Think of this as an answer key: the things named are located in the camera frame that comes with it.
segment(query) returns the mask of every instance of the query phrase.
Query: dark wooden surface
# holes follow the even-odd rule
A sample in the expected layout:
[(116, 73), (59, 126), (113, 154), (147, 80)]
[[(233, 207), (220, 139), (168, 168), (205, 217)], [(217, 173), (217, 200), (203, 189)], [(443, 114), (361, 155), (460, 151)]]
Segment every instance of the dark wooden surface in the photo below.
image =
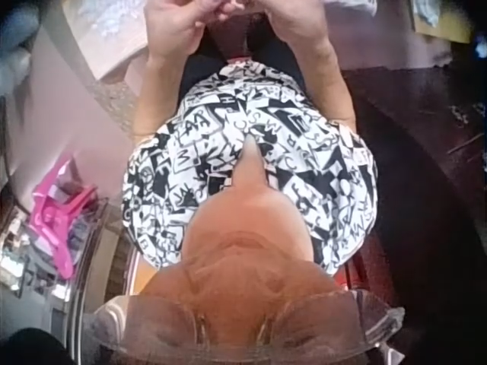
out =
[[(448, 153), (482, 132), (482, 117), (471, 110), (476, 94), (449, 77), (435, 68), (347, 74), (359, 131), (379, 169), (374, 231), (388, 272), (375, 272), (372, 280), (379, 279), (370, 286), (381, 291), (380, 276), (390, 275), (406, 308), (407, 364), (485, 352), (479, 344), (487, 328), (487, 258), (479, 238), (485, 193), (476, 157), (483, 140)], [(451, 106), (469, 122), (459, 124)], [(366, 267), (374, 267), (375, 256), (365, 258)]]

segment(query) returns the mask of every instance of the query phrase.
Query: black and white patterned shirt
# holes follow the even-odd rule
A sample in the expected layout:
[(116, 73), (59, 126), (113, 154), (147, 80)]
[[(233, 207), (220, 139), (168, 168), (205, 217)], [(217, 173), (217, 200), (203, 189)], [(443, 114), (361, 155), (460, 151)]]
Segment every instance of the black and white patterned shirt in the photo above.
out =
[(291, 77), (256, 62), (226, 66), (197, 84), (175, 117), (137, 147), (123, 186), (125, 227), (156, 268), (179, 262), (189, 220), (231, 185), (248, 134), (269, 185), (301, 212), (315, 262), (335, 274), (375, 222), (374, 159), (349, 128), (321, 116)]

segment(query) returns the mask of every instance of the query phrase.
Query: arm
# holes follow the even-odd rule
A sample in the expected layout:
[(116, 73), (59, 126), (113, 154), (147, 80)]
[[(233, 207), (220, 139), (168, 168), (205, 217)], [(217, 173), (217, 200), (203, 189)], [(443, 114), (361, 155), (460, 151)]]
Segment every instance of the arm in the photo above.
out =
[(132, 133), (135, 142), (151, 137), (176, 112), (188, 55), (201, 42), (205, 21), (227, 17), (234, 6), (224, 0), (148, 0), (145, 23), (149, 60), (138, 99)]
[(176, 112), (185, 62), (149, 57), (132, 124), (136, 144), (151, 137)]
[(352, 98), (329, 41), (321, 0), (254, 0), (267, 11), (275, 34), (294, 52), (307, 91), (320, 113), (353, 131)]
[(357, 132), (355, 111), (349, 89), (343, 80), (335, 50), (328, 39), (311, 49), (293, 49), (307, 92), (327, 119)]

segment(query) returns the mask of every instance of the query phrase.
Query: skin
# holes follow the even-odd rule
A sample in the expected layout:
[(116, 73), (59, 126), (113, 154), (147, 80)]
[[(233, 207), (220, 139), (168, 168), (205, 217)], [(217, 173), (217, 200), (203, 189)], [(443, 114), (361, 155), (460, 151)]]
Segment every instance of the skin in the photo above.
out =
[[(255, 0), (293, 50), (317, 109), (355, 131), (355, 113), (328, 39), (319, 0)], [(225, 0), (149, 0), (149, 60), (133, 123), (135, 142), (150, 138), (177, 108), (188, 55), (208, 21), (240, 11)], [(233, 186), (214, 195), (187, 227), (182, 261), (165, 268), (140, 295), (184, 303), (205, 317), (215, 344), (255, 344), (266, 319), (297, 300), (338, 290), (313, 263), (308, 230), (285, 195), (268, 187), (255, 141), (246, 141)]]

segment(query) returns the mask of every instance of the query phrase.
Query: black pants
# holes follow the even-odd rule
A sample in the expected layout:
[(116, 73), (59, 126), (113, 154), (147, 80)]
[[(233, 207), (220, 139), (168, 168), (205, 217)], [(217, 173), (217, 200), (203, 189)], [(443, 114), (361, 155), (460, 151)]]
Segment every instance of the black pants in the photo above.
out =
[[(294, 53), (286, 43), (277, 38), (266, 18), (255, 24), (247, 36), (247, 44), (254, 61), (292, 76), (301, 89), (305, 90), (303, 75)], [(206, 30), (200, 47), (186, 62), (181, 80), (179, 101), (184, 98), (191, 87), (219, 72), (226, 64), (227, 61)]]
[(23, 329), (0, 342), (1, 365), (75, 365), (67, 350), (49, 333)]

